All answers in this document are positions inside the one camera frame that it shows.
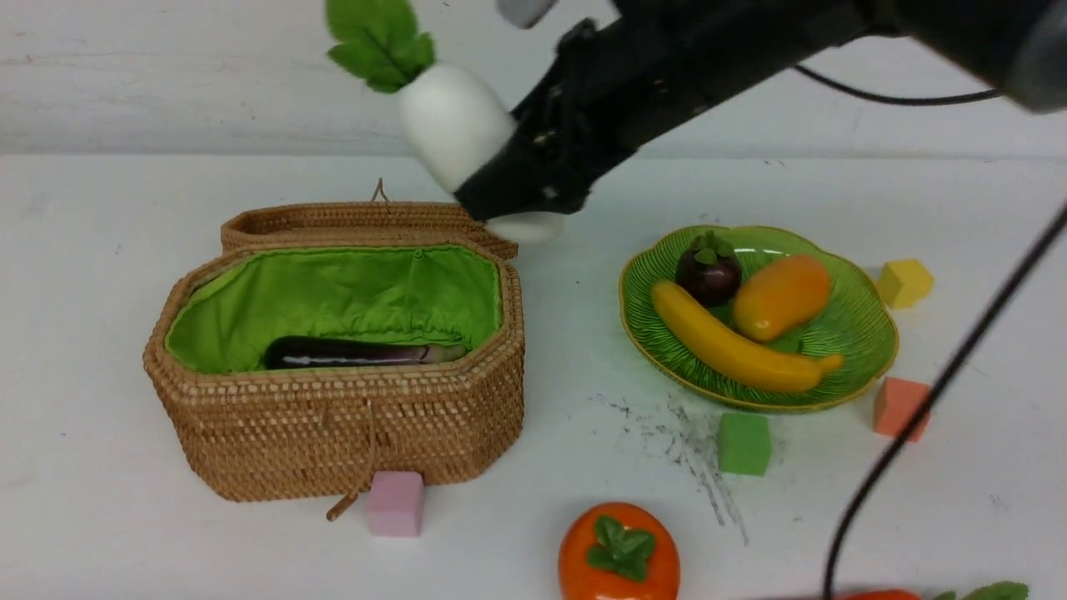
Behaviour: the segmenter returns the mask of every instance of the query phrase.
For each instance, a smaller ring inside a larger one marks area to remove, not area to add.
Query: green fabric lining
[[[460,246],[257,254],[194,291],[166,349],[202,374],[262,370],[285,335],[477,348],[501,326],[497,266]]]

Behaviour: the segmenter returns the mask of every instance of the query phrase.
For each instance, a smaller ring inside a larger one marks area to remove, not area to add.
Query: yellow block
[[[915,258],[890,260],[881,269],[878,295],[890,309],[907,309],[934,289],[934,275]]]

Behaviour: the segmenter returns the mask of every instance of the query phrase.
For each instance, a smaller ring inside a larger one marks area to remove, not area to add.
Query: robotic arm
[[[498,0],[532,27],[553,0]],[[572,215],[642,145],[831,47],[912,36],[1033,113],[1067,109],[1067,0],[614,0],[512,109],[505,147],[455,192],[475,220]]]

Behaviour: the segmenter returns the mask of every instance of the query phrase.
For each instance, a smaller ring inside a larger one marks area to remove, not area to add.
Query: black cable
[[[959,349],[956,350],[956,354],[952,358],[952,361],[949,362],[949,365],[941,372],[941,375],[930,389],[929,395],[911,416],[911,421],[909,421],[904,430],[896,436],[886,453],[882,454],[881,458],[878,459],[878,462],[876,462],[874,468],[871,469],[871,473],[866,476],[866,479],[862,485],[860,485],[859,490],[856,492],[855,498],[853,498],[853,501],[849,503],[848,508],[842,517],[841,524],[838,526],[838,532],[833,536],[833,542],[830,546],[829,556],[826,562],[826,572],[823,580],[823,600],[833,600],[833,575],[838,567],[838,562],[841,557],[841,547],[844,544],[848,527],[853,524],[853,521],[856,520],[856,515],[859,514],[860,508],[863,506],[863,502],[866,501],[867,495],[870,495],[871,490],[874,489],[878,479],[886,474],[889,465],[893,462],[896,456],[901,453],[901,449],[907,443],[908,438],[914,433],[923,419],[929,414],[930,409],[934,408],[934,405],[941,398],[941,395],[959,373],[959,369],[962,368],[964,364],[966,364],[967,359],[971,356],[971,352],[974,351],[978,343],[985,336],[986,332],[1000,316],[1001,312],[1005,309],[1005,306],[1007,306],[1008,302],[1012,301],[1012,297],[1015,293],[1018,291],[1022,283],[1041,262],[1049,249],[1052,248],[1052,244],[1055,243],[1065,226],[1067,226],[1067,202],[1064,202],[1064,205],[1060,208],[1060,214],[1056,215],[1052,221],[1050,221],[1045,232],[1037,238],[1026,255],[1023,256],[1012,277],[1004,282],[1000,291],[993,298],[989,307],[986,309],[985,314],[982,315],[977,325],[974,326],[967,338],[960,345]]]
[[[964,94],[961,96],[943,96],[940,98],[898,98],[895,96],[882,96],[881,94],[872,94],[871,92],[864,92],[862,90],[857,90],[850,85],[845,85],[840,81],[834,81],[825,75],[819,75],[814,70],[797,65],[793,67],[797,73],[808,77],[814,81],[832,88],[839,92],[843,92],[850,96],[856,96],[864,100],[872,102],[880,102],[883,105],[894,105],[902,107],[944,107],[952,105],[966,105],[969,102],[978,102],[982,100],[991,100],[993,98],[1001,97],[1001,93],[996,90],[986,90],[985,92],[976,92],[974,94]]]

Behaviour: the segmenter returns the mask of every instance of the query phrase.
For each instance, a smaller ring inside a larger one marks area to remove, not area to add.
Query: white radish
[[[489,162],[516,127],[492,88],[450,63],[433,63],[396,95],[408,143],[449,194]],[[490,219],[485,228],[516,243],[538,243],[557,237],[563,219],[558,212],[523,212]]]

